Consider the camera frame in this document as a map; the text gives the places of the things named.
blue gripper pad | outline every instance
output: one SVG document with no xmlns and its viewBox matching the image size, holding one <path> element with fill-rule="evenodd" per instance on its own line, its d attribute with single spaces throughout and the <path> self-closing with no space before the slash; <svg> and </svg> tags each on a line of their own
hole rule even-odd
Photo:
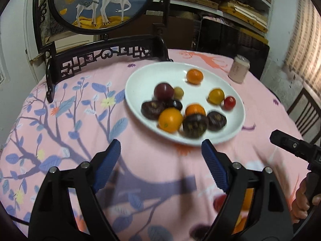
<svg viewBox="0 0 321 241">
<path fill-rule="evenodd" d="M 118 140 L 113 140 L 106 151 L 108 151 L 106 157 L 103 159 L 102 163 L 96 170 L 95 182 L 92 186 L 94 193 L 97 193 L 99 189 L 104 188 L 104 186 L 106 185 L 108 178 L 120 156 L 120 142 Z"/>
<path fill-rule="evenodd" d="M 212 177 L 218 186 L 218 188 L 222 189 L 225 193 L 229 190 L 229 181 L 228 174 L 221 161 L 219 160 L 217 155 L 222 155 L 223 153 L 219 153 L 213 147 L 212 143 L 206 139 L 202 142 L 202 155 L 205 159 L 205 162 L 212 174 Z"/>
</svg>

can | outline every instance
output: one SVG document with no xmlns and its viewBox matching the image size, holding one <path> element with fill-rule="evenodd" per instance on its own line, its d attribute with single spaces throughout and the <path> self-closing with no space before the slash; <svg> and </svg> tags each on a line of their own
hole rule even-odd
<svg viewBox="0 0 321 241">
<path fill-rule="evenodd" d="M 234 58 L 228 77 L 232 81 L 242 84 L 249 69 L 250 61 L 242 55 L 237 55 Z"/>
</svg>

yellow flower print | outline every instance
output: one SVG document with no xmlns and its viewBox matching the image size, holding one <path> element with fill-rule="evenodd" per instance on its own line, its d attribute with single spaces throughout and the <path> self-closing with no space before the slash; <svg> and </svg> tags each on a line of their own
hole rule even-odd
<svg viewBox="0 0 321 241">
<path fill-rule="evenodd" d="M 43 149 L 38 150 L 37 159 L 43 161 L 45 159 L 45 151 Z"/>
<path fill-rule="evenodd" d="M 107 108 L 108 106 L 112 106 L 115 104 L 115 98 L 114 97 L 110 97 L 110 98 L 106 98 L 102 100 L 101 106 L 103 108 Z"/>
<path fill-rule="evenodd" d="M 16 192 L 15 192 L 15 199 L 16 199 L 16 202 L 19 204 L 19 205 L 22 205 L 23 204 L 23 198 L 24 198 L 24 192 L 22 189 L 18 189 Z"/>
</svg>

pink tablecloth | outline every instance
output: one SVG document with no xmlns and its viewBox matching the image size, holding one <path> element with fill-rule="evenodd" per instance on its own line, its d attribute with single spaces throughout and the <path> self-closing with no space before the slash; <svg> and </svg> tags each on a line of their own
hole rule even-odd
<svg viewBox="0 0 321 241">
<path fill-rule="evenodd" d="M 239 93 L 246 109 L 244 127 L 216 148 L 248 169 L 262 170 L 270 164 L 291 203 L 307 164 L 269 142 L 275 129 L 301 137 L 283 105 L 251 73 L 243 84 L 233 83 L 227 77 L 230 58 L 179 50 L 170 50 L 170 57 L 214 72 Z M 127 56 L 99 59 L 59 83 L 51 104 L 45 97 L 45 80 L 35 87 L 0 159 L 0 200 L 9 214 L 28 221 L 50 167 L 75 168 L 117 138 L 122 146 L 118 168 L 97 197 L 120 240 L 183 241 L 191 238 L 195 226 L 212 224 L 212 203 L 222 191 L 200 149 L 160 138 L 126 106 L 128 77 L 152 62 Z M 70 196 L 78 225 L 86 231 L 75 192 Z"/>
</svg>

red cherry tomato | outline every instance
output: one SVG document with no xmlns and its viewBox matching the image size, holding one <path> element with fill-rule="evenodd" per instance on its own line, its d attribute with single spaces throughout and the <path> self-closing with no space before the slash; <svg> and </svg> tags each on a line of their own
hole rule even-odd
<svg viewBox="0 0 321 241">
<path fill-rule="evenodd" d="M 235 104 L 236 104 L 236 100 L 232 96 L 226 97 L 224 100 L 224 108 L 226 110 L 232 110 L 235 107 Z"/>
</svg>

